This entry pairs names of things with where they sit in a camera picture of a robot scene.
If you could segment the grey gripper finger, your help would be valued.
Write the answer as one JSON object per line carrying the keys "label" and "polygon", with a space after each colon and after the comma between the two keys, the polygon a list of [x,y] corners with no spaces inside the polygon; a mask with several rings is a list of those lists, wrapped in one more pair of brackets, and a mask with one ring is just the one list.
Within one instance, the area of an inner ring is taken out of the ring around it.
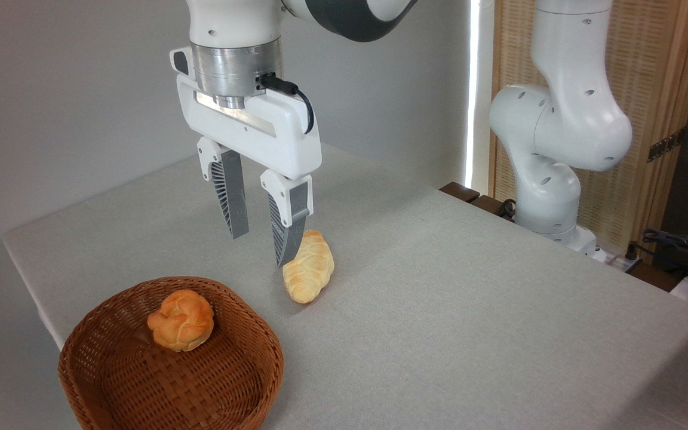
{"label": "grey gripper finger", "polygon": [[268,194],[275,257],[282,267],[297,256],[306,218],[314,213],[312,177],[290,180],[268,169],[260,182]]}
{"label": "grey gripper finger", "polygon": [[249,232],[241,155],[207,137],[197,144],[203,179],[212,182],[233,239]]}

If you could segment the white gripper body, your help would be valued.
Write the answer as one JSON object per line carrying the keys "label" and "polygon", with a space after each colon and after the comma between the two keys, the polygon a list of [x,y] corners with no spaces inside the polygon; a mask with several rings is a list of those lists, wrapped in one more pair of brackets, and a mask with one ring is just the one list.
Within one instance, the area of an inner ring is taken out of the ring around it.
{"label": "white gripper body", "polygon": [[289,179],[301,179],[322,164],[319,131],[314,126],[305,133],[308,109],[302,100],[265,90],[246,98],[242,109],[223,107],[194,80],[190,47],[170,51],[170,65],[179,73],[180,105],[191,130]]}

